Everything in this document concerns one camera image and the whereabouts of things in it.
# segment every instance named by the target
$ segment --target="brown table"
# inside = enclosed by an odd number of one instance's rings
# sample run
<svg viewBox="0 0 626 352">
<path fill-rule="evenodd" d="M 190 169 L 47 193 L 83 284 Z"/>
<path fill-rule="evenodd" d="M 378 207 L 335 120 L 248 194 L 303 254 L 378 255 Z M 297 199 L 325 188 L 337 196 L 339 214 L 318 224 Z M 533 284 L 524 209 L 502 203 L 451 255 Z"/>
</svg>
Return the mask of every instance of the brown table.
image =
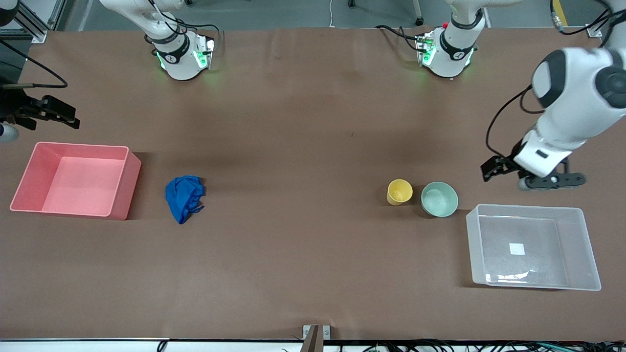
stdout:
<svg viewBox="0 0 626 352">
<path fill-rule="evenodd" d="M 626 337 L 626 124 L 573 154 L 588 177 L 579 189 L 521 192 L 515 175 L 480 174 L 494 112 L 550 51 L 597 41 L 485 30 L 447 80 L 378 30 L 235 32 L 214 71 L 179 82 L 142 37 L 50 33 L 31 49 L 69 82 L 31 94 L 74 105 L 82 126 L 40 123 L 0 146 L 3 338 L 288 338 L 307 323 L 343 339 Z M 22 81 L 54 79 L 28 63 Z M 512 106 L 494 146 L 508 151 L 535 119 Z M 129 146 L 143 161 L 130 219 L 10 212 L 40 140 Z M 178 225 L 163 191 L 185 174 L 208 195 Z M 426 219 L 415 203 L 388 206 L 396 178 L 449 182 L 460 210 Z M 582 208 L 602 290 L 474 285 L 465 215 L 478 203 Z"/>
</svg>

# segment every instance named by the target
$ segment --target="pink plastic container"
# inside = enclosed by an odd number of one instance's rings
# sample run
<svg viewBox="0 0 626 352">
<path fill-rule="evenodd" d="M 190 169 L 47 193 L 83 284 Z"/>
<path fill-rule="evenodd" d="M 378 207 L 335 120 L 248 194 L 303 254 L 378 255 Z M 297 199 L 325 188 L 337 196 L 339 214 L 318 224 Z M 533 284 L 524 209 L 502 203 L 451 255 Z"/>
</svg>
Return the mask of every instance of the pink plastic container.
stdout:
<svg viewBox="0 0 626 352">
<path fill-rule="evenodd" d="M 11 210 L 125 220 L 140 167 L 128 147 L 39 142 Z"/>
</svg>

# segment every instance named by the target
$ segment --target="light green bowl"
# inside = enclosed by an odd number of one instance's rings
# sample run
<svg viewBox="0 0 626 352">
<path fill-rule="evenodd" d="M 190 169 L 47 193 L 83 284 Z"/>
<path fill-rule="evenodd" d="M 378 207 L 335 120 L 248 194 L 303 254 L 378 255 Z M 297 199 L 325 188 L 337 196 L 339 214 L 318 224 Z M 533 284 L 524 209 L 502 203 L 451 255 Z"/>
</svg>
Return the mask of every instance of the light green bowl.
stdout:
<svg viewBox="0 0 626 352">
<path fill-rule="evenodd" d="M 432 182 L 422 190 L 422 208 L 432 216 L 450 216 L 458 206 L 459 197 L 448 184 Z"/>
</svg>

